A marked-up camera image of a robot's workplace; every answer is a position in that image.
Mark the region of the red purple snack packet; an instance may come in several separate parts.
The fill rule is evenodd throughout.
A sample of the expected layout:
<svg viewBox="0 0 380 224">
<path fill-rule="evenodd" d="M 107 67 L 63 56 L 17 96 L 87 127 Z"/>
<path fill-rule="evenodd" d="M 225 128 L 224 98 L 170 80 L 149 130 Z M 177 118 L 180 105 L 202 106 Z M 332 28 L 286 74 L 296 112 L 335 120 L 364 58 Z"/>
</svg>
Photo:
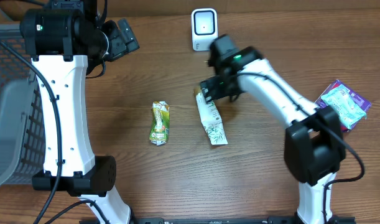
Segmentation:
<svg viewBox="0 0 380 224">
<path fill-rule="evenodd" d="M 315 103 L 321 108 L 331 106 L 337 112 L 343 133 L 351 131 L 360 120 L 366 119 L 372 106 L 370 101 L 340 80 L 331 83 Z"/>
</svg>

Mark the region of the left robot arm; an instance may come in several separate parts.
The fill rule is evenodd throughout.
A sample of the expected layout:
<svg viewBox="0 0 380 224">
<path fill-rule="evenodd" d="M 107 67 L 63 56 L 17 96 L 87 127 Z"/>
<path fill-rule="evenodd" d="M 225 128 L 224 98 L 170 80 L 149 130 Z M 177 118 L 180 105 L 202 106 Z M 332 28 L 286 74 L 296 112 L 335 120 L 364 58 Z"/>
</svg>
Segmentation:
<svg viewBox="0 0 380 224">
<path fill-rule="evenodd" d="M 139 48 L 132 29 L 125 20 L 107 20 L 96 1 L 50 1 L 25 13 L 20 32 L 37 76 L 45 129 L 45 159 L 33 188 L 77 197 L 97 223 L 134 223 L 114 184 L 115 158 L 91 148 L 85 102 L 92 70 Z"/>
</svg>

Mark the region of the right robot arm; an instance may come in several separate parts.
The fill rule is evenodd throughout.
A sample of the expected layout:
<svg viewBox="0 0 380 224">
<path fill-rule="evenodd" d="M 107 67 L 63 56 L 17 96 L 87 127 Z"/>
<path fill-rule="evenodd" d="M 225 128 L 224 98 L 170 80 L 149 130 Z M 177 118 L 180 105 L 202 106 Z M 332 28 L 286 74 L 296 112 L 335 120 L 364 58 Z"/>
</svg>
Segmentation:
<svg viewBox="0 0 380 224">
<path fill-rule="evenodd" d="M 213 40 L 209 53 L 215 75 L 200 83 L 206 102 L 249 93 L 264 105 L 285 130 L 284 161 L 299 182 L 296 222 L 332 223 L 330 186 L 346 157 L 335 110 L 300 95 L 258 50 L 240 50 L 228 35 Z"/>
</svg>

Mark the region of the teal wet wipes packet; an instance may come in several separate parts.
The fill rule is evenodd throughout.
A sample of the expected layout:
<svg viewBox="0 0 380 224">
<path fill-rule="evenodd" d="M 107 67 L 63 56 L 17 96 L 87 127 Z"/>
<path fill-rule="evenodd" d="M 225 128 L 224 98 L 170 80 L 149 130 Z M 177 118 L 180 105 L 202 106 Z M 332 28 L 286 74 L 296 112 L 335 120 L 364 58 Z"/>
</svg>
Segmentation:
<svg viewBox="0 0 380 224">
<path fill-rule="evenodd" d="M 353 129 L 352 125 L 361 118 L 366 117 L 363 111 L 352 99 L 347 87 L 339 85 L 321 96 L 324 103 L 335 109 L 340 117 L 341 123 L 347 129 Z"/>
</svg>

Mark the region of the green tea box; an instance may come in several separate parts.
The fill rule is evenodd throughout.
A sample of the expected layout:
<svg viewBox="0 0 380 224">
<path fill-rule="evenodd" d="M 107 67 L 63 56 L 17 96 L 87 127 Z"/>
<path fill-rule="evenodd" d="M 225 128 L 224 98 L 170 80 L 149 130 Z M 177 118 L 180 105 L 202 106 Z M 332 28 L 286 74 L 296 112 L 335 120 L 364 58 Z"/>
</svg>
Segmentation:
<svg viewBox="0 0 380 224">
<path fill-rule="evenodd" d="M 152 126 L 149 140 L 156 146 L 166 144 L 170 132 L 170 107 L 165 101 L 154 101 L 152 104 Z"/>
</svg>

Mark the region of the white cream tube gold cap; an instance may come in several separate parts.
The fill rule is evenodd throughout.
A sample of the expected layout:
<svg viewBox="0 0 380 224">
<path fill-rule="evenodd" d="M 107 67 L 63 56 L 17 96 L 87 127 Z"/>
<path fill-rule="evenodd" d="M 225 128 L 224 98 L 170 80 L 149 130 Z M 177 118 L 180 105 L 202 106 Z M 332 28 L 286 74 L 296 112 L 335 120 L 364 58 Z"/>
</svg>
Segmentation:
<svg viewBox="0 0 380 224">
<path fill-rule="evenodd" d="M 194 96 L 200 120 L 213 146 L 227 145 L 228 141 L 223 127 L 223 121 L 214 102 L 207 103 L 200 87 L 194 88 Z"/>
</svg>

